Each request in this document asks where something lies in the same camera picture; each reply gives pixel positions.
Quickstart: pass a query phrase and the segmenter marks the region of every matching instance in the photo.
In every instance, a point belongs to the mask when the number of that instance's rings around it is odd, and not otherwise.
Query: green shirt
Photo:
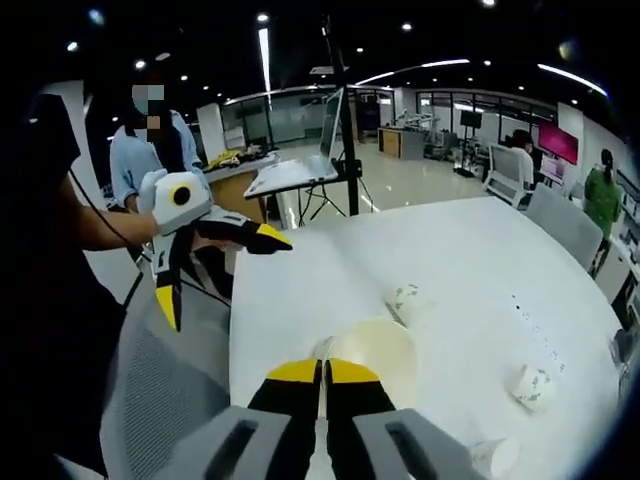
[[[611,225],[620,216],[620,191],[611,180],[607,183],[604,172],[593,169],[584,186],[584,212],[602,229],[604,238],[609,239]]]

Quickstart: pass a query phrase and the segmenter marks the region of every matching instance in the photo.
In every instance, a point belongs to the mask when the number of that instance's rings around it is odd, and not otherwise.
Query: blue shirt
[[[180,114],[173,110],[171,110],[171,123],[180,134],[185,170],[198,175],[211,196],[204,173],[195,166],[200,162],[200,159],[196,153],[196,142],[189,127]],[[126,207],[124,202],[128,196],[138,195],[145,174],[163,168],[155,147],[146,139],[128,136],[124,126],[116,131],[111,141],[110,163],[113,196],[123,207]]]

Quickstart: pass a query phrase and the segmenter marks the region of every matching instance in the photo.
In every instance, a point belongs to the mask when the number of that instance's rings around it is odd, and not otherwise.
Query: dark ceiling
[[[14,31],[30,32],[10,54],[22,63],[21,72],[37,82],[85,79],[105,118],[118,115],[129,101],[137,59],[163,72],[171,103],[183,112],[263,91],[259,12],[270,16],[272,88],[318,82],[309,71],[329,64],[321,29],[323,13],[331,12],[349,83],[425,62],[468,58],[469,65],[414,69],[373,84],[434,88],[437,77],[438,88],[502,91],[550,104],[575,99],[588,116],[618,130],[618,117],[605,97],[536,67],[546,63],[569,70],[616,93],[612,49],[623,53],[624,48],[606,29],[596,28],[624,28],[624,15],[611,3],[607,11],[617,23],[606,21],[602,8],[590,11],[584,2],[549,0],[496,0],[494,8],[481,0],[30,3],[20,2],[17,9],[24,12],[12,20]],[[91,8],[102,13],[104,25],[89,19]],[[403,22],[411,22],[411,32],[402,31]],[[66,50],[70,41],[78,42],[78,51]],[[572,46],[568,59],[559,53],[563,42]],[[364,52],[357,53],[358,47]],[[171,56],[156,62],[163,52]],[[483,65],[485,59],[492,61],[490,67]],[[181,81],[182,75],[188,80]],[[322,81],[331,83],[331,78]],[[524,92],[518,91],[520,85]]]

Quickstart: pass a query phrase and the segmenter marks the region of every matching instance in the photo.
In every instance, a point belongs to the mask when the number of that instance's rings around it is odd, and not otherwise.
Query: computer monitor
[[[338,131],[338,123],[340,122],[340,107],[342,106],[342,97],[344,89],[338,90],[327,100],[327,106],[324,111],[324,120],[322,122],[322,137],[320,137],[320,155],[325,158],[331,158],[331,147],[336,139]]]

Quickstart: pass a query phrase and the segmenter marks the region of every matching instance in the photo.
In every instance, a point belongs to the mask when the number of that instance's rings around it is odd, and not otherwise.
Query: pink screen
[[[539,144],[541,148],[564,158],[569,163],[578,164],[578,139],[552,123],[540,123]]]

